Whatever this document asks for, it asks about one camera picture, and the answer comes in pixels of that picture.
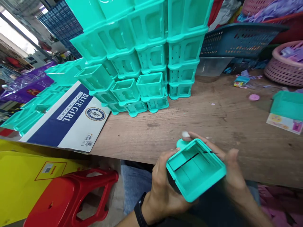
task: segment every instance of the white sticker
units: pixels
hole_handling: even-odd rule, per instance
[[[44,167],[44,169],[43,169],[43,171],[42,171],[42,173],[49,173],[51,171],[53,165],[54,164],[46,164],[45,167]]]

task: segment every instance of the hand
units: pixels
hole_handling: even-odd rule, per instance
[[[175,192],[168,182],[166,162],[179,150],[163,152],[152,169],[151,191],[146,194],[142,204],[142,214],[148,225],[173,214],[184,213],[193,205]]]
[[[240,166],[237,162],[238,152],[237,149],[231,149],[227,154],[222,151],[215,144],[207,140],[206,138],[199,136],[194,132],[188,132],[190,137],[183,137],[184,141],[192,141],[193,139],[202,140],[216,156],[225,163],[227,173],[224,178],[225,181],[225,189],[228,196],[237,203],[245,203],[247,199],[247,195],[251,195],[249,193],[249,189],[246,186],[245,180],[243,178]]]

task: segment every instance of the black wristwatch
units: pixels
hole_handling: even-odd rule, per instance
[[[142,207],[145,196],[146,196],[146,192],[143,193],[143,195],[141,196],[141,198],[139,199],[139,201],[137,202],[137,204],[134,208],[136,218],[137,218],[137,221],[138,221],[138,224],[140,227],[149,227],[150,226],[146,223],[146,221],[142,215],[142,211],[141,211],[141,207]]]

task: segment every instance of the clear plastic container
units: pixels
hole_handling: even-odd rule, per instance
[[[220,76],[234,57],[200,57],[196,75],[216,77]]]

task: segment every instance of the printed logo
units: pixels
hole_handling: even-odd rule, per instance
[[[95,107],[90,107],[85,111],[86,116],[94,121],[102,121],[105,119],[105,113],[103,110]]]

